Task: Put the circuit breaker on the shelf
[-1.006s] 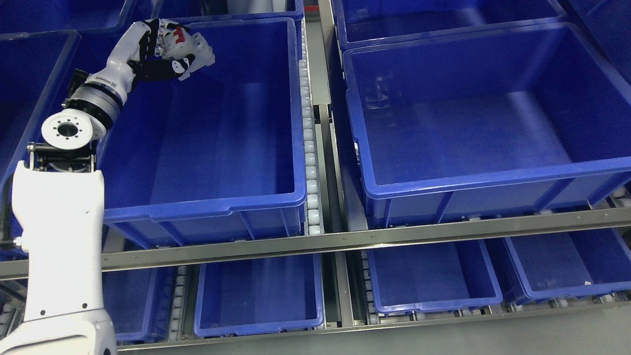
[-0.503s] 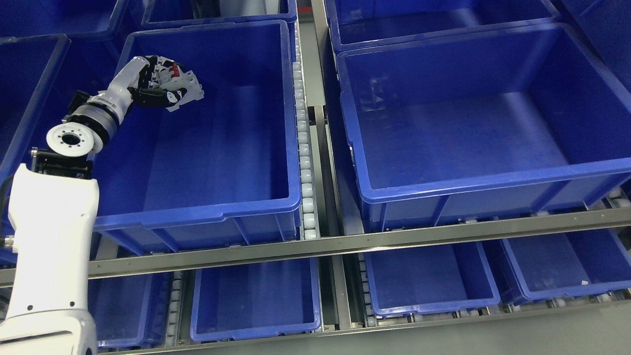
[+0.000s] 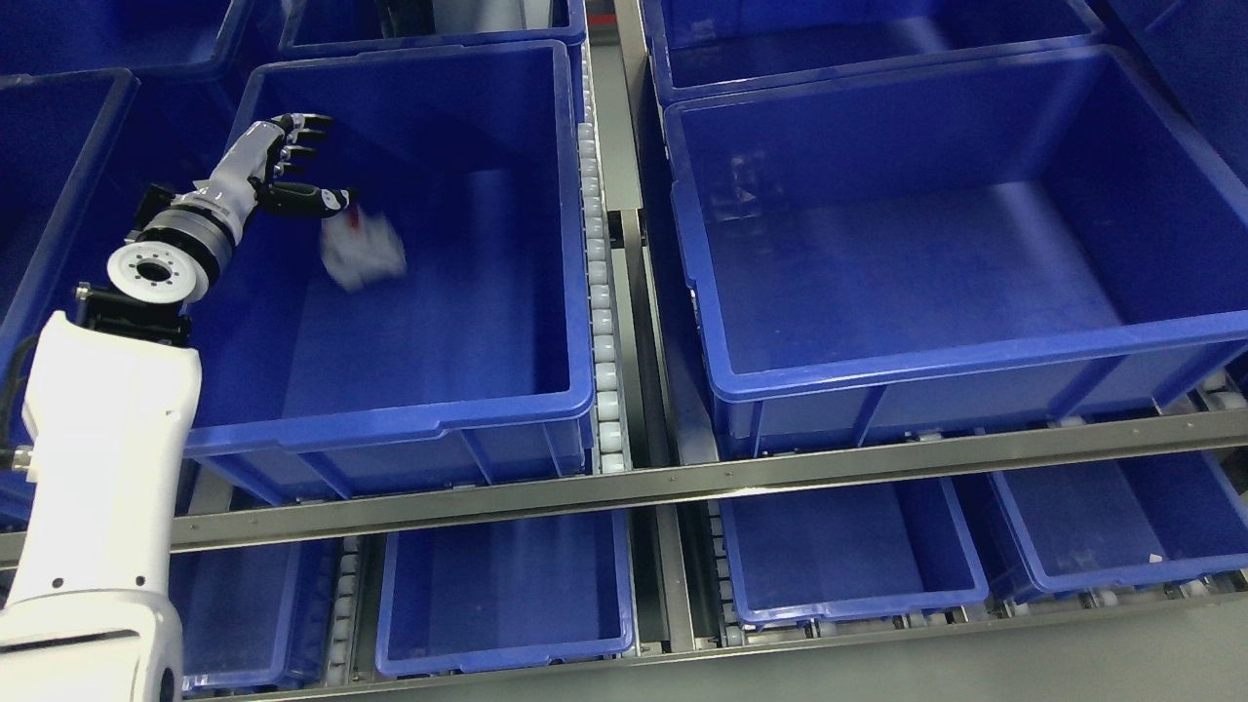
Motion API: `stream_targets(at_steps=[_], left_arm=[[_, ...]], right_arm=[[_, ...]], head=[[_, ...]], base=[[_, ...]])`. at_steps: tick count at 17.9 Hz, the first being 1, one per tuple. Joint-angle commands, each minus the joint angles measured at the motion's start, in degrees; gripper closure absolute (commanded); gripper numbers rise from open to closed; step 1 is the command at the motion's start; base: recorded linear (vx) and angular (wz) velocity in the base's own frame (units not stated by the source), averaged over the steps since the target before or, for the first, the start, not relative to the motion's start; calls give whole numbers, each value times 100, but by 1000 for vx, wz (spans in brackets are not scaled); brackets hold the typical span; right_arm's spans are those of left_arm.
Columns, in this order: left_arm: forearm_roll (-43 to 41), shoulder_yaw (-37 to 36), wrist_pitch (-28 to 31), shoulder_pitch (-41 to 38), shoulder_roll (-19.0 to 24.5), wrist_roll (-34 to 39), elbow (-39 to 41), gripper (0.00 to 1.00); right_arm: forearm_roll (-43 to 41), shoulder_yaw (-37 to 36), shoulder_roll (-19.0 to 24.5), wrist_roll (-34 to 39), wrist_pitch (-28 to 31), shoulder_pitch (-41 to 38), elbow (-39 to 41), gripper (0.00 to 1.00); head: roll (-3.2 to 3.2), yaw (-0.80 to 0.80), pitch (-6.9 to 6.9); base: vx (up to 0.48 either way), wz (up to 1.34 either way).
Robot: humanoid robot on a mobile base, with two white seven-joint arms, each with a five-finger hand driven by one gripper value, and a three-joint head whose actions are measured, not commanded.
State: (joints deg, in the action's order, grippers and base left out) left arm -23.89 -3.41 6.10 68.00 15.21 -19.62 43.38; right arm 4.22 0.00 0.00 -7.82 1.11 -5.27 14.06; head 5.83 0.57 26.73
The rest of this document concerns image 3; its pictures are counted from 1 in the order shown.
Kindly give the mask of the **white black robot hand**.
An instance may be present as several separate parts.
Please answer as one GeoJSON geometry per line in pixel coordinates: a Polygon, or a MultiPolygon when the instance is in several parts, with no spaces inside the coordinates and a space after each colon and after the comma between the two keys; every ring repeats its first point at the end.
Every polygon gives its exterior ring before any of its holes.
{"type": "Polygon", "coordinates": [[[285,217],[334,217],[358,201],[357,189],[324,189],[300,182],[261,184],[255,195],[253,179],[285,179],[306,172],[295,160],[312,159],[317,145],[329,137],[326,129],[334,120],[322,114],[285,114],[272,121],[257,121],[223,152],[213,172],[200,181],[200,194],[231,214],[250,214],[255,204],[263,212],[285,217]],[[273,146],[275,160],[270,151],[273,146]]]}

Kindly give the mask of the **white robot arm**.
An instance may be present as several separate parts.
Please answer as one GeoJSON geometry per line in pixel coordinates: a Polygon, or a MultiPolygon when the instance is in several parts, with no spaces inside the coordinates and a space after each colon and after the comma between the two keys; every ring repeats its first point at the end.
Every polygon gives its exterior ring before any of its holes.
{"type": "Polygon", "coordinates": [[[36,485],[2,607],[5,701],[178,701],[183,635],[168,597],[178,470],[202,368],[187,309],[218,284],[257,212],[329,219],[354,189],[290,182],[332,119],[255,121],[188,192],[151,189],[102,286],[80,284],[15,351],[36,485]]]}

